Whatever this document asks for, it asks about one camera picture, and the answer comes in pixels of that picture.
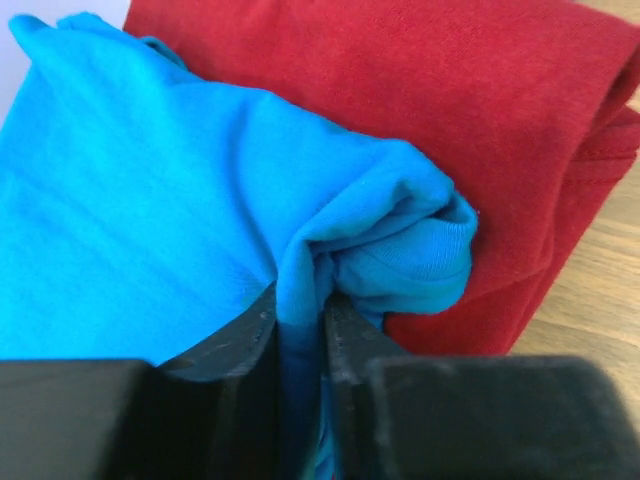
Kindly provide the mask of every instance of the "white background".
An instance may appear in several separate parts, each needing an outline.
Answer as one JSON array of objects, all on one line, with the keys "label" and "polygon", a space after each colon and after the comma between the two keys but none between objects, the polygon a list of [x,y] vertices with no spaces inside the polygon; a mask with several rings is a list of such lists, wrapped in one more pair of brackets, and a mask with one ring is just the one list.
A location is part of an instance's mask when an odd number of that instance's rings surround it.
[{"label": "white background", "polygon": [[16,44],[7,22],[19,13],[34,15],[52,25],[56,20],[80,12],[96,13],[121,28],[131,0],[0,0],[0,123],[29,68],[29,59]]}]

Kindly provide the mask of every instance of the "blue t-shirt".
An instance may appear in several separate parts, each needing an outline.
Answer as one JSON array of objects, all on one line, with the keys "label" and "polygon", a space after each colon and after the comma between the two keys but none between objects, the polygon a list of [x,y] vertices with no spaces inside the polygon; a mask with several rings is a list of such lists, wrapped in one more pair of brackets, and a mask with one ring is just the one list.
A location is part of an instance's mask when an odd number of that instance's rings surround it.
[{"label": "blue t-shirt", "polygon": [[291,480],[329,294],[379,327],[387,311],[448,308],[474,210],[408,143],[203,81],[94,15],[10,28],[32,67],[0,132],[0,358],[158,364],[277,280]]}]

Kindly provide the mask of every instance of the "fabric fold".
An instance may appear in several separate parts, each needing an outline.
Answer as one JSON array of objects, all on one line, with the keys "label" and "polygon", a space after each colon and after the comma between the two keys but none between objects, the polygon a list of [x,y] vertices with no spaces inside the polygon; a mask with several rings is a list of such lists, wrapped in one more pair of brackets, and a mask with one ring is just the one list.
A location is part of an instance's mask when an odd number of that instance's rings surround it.
[{"label": "fabric fold", "polygon": [[0,358],[158,364],[277,281],[281,475],[297,478],[326,298],[449,307],[474,210],[409,143],[205,82],[158,40],[90,14],[10,27],[32,68],[0,132]]},{"label": "fabric fold", "polygon": [[455,180],[479,215],[474,272],[446,312],[388,315],[416,353],[506,353],[640,144],[640,29],[575,2],[133,0],[125,29]]}]

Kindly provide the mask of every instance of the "wooden surface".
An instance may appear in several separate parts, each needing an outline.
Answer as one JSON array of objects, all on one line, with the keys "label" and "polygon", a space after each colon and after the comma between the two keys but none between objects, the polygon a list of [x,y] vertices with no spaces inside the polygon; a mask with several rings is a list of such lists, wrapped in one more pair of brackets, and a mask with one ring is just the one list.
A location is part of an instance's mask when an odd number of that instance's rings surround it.
[{"label": "wooden surface", "polygon": [[[581,0],[640,23],[640,0]],[[640,111],[640,91],[631,102]],[[640,163],[617,186],[515,353],[570,353],[618,385],[640,432]]]}]

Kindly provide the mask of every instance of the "red cloth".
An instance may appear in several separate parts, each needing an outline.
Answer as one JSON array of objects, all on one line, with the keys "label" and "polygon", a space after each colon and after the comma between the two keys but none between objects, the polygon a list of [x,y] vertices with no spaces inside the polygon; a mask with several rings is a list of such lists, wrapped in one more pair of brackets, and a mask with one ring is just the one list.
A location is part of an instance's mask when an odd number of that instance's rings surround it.
[{"label": "red cloth", "polygon": [[640,143],[640,29],[568,1],[133,0],[125,29],[206,79],[408,140],[455,180],[479,213],[474,272],[450,310],[388,316],[416,353],[507,352]]}]

